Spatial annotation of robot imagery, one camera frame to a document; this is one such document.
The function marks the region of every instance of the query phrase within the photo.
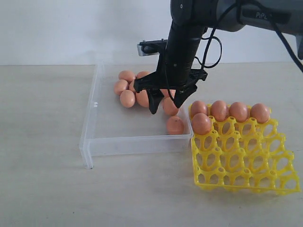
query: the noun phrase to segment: transparent plastic box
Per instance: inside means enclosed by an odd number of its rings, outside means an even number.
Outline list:
[[[94,156],[126,155],[161,152],[184,152],[190,149],[193,130],[186,104],[178,116],[185,125],[182,135],[168,135],[166,120],[160,104],[152,115],[148,108],[137,103],[124,108],[114,93],[114,84],[122,70],[138,73],[155,71],[156,65],[106,65],[96,66],[83,124],[80,150],[86,168],[93,168]]]

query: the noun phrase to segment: egg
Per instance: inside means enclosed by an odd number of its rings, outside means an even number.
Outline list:
[[[165,98],[168,98],[169,97],[169,92],[167,89],[160,89],[160,91],[162,92],[162,94],[164,95]],[[174,98],[175,97],[175,93],[176,93],[176,90],[170,90],[170,93],[171,93],[171,96]]]
[[[255,118],[258,123],[266,123],[270,119],[270,110],[262,103],[255,104],[250,110],[250,116]]]
[[[184,133],[184,123],[181,118],[172,116],[166,122],[166,129],[169,135],[181,135]]]
[[[210,114],[216,119],[216,121],[224,121],[229,115],[227,104],[221,100],[215,101],[211,106]]]
[[[125,79],[120,79],[115,83],[114,92],[116,95],[121,95],[121,93],[128,89],[128,82]]]
[[[149,75],[150,74],[150,72],[149,71],[141,71],[141,72],[139,72],[138,74],[137,74],[137,79],[141,79],[142,77],[145,77],[145,76],[147,76],[147,75]]]
[[[122,106],[126,108],[131,108],[135,104],[136,98],[132,91],[125,90],[120,95],[120,102]]]
[[[190,107],[190,117],[194,117],[198,113],[203,113],[207,115],[208,109],[207,105],[202,101],[194,101]]]
[[[128,83],[136,79],[136,75],[130,70],[121,71],[118,77],[119,79],[125,79]]]
[[[175,116],[178,114],[179,109],[176,108],[174,102],[171,100],[171,98],[165,98],[163,100],[163,110],[164,113],[168,116]]]
[[[136,93],[136,99],[140,106],[149,107],[149,101],[146,90],[142,90],[140,93]]]
[[[212,129],[212,122],[204,113],[197,113],[191,121],[193,130],[199,135],[205,135]]]
[[[241,102],[235,102],[229,107],[230,116],[234,117],[237,122],[245,122],[249,117],[247,106]]]
[[[136,90],[134,89],[134,80],[129,84],[129,89],[130,89],[132,92],[136,93]]]

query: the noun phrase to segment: table surface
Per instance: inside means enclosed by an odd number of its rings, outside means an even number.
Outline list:
[[[190,152],[95,157],[85,169],[78,144],[93,70],[0,67],[0,226],[301,226],[302,193],[204,192]],[[267,104],[302,177],[301,72],[292,63],[250,63],[208,73],[189,102]]]

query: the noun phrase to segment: background wall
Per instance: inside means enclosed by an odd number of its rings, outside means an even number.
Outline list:
[[[141,40],[167,38],[170,0],[0,0],[0,65],[94,64],[94,51],[106,62],[152,63],[138,57]],[[246,27],[218,31],[222,62],[290,61],[272,31]],[[295,38],[287,36],[295,47]],[[200,45],[199,56],[205,45]],[[212,45],[208,62],[219,46]]]

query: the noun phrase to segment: yellow egg tray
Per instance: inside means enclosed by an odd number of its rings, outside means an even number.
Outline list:
[[[277,120],[259,124],[254,118],[243,123],[233,117],[224,122],[209,118],[212,130],[191,139],[196,185],[208,191],[218,187],[278,195],[301,191],[294,153],[285,149],[286,137],[278,133]]]

